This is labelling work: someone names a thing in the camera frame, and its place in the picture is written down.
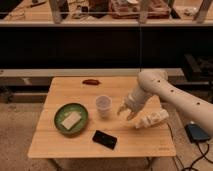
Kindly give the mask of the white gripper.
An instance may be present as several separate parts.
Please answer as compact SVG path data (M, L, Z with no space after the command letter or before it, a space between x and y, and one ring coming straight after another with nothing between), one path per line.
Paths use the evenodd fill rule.
M131 110L126 120L130 121L136 117L145 105L146 101L152 96L151 93L146 92L140 87L135 87L124 99L124 103L118 108L117 115L119 116L122 112L128 108Z

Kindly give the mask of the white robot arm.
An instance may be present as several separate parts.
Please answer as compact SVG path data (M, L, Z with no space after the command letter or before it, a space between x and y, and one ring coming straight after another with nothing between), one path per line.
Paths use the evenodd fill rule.
M127 119L132 120L153 95L172 104L208 134L213 135L213 104L174 87L168 82L168 74L163 69L145 69L139 72L136 87L124 98L117 114L129 109Z

